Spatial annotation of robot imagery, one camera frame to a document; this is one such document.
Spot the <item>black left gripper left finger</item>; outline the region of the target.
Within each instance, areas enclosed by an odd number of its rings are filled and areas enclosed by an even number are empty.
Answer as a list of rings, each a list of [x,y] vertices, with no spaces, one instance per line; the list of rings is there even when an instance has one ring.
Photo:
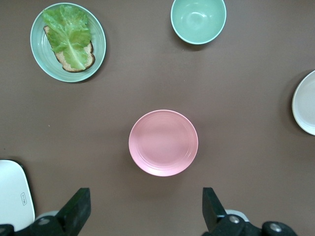
[[[2,224],[2,236],[77,236],[91,214],[89,188],[80,188],[55,216],[42,216],[28,227],[15,231],[13,225]]]

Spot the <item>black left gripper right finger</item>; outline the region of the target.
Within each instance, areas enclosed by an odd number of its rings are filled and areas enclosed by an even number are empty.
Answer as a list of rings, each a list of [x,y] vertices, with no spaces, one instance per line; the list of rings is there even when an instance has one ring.
[[[264,222],[261,228],[254,226],[240,211],[224,209],[211,187],[202,192],[202,213],[208,231],[205,236],[295,236],[297,233],[288,225]]]

